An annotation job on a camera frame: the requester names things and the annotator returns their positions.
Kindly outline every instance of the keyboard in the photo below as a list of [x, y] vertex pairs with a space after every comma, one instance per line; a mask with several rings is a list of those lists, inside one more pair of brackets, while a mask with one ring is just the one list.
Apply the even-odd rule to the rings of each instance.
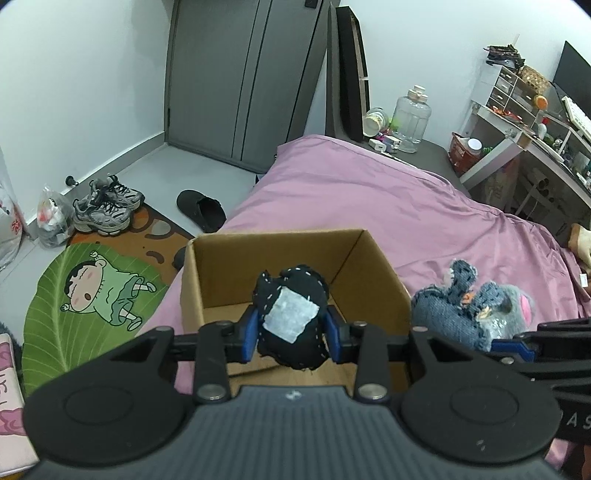
[[574, 103], [569, 97], [565, 96], [562, 98], [564, 106], [566, 107], [566, 113], [569, 117], [570, 122], [579, 130], [583, 131], [583, 135], [591, 142], [591, 120], [585, 112], [583, 112], [579, 106]]

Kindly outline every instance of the wicker basket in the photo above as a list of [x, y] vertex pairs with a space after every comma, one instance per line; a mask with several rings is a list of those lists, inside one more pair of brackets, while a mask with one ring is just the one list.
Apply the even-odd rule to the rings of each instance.
[[532, 87], [538, 95], [543, 95], [550, 87], [550, 82], [540, 72], [527, 65], [521, 69], [519, 77]]
[[455, 132], [452, 133], [452, 144], [449, 147], [447, 156], [458, 177], [464, 175], [480, 160], [480, 157], [472, 155], [464, 148], [460, 143], [460, 135]]

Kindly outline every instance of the cardboard box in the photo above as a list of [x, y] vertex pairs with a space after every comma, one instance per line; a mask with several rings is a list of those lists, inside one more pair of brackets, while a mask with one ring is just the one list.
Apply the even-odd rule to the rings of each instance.
[[[410, 297], [368, 231], [361, 229], [277, 233], [213, 233], [187, 246], [181, 289], [185, 332], [205, 323], [240, 319], [260, 273], [274, 277], [305, 264], [330, 287], [330, 303], [347, 322], [365, 320], [392, 335], [408, 333]], [[397, 390], [406, 387], [402, 365], [393, 365]], [[281, 367], [258, 353], [248, 365], [230, 364], [235, 393], [241, 385], [345, 385], [352, 388], [354, 365], [331, 361], [311, 371]]]

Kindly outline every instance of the black slipper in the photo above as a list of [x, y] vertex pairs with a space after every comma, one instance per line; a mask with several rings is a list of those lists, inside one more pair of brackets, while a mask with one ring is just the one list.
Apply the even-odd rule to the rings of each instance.
[[187, 251], [187, 247], [182, 247], [178, 252], [174, 254], [173, 267], [177, 272], [181, 270], [184, 265], [184, 255]]
[[195, 222], [203, 233], [217, 232], [226, 221], [222, 205], [217, 200], [195, 190], [179, 193], [177, 207]]

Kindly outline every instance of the gray wardrobe door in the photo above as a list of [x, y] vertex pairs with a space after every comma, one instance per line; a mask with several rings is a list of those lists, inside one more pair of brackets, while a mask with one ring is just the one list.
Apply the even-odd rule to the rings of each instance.
[[232, 157], [259, 3], [180, 0], [169, 80], [169, 143], [224, 160]]
[[[315, 8], [306, 7], [305, 0], [271, 4], [242, 145], [242, 162], [257, 170], [269, 169], [277, 147], [287, 140], [322, 3], [319, 0]], [[240, 140], [237, 135], [235, 148]]]

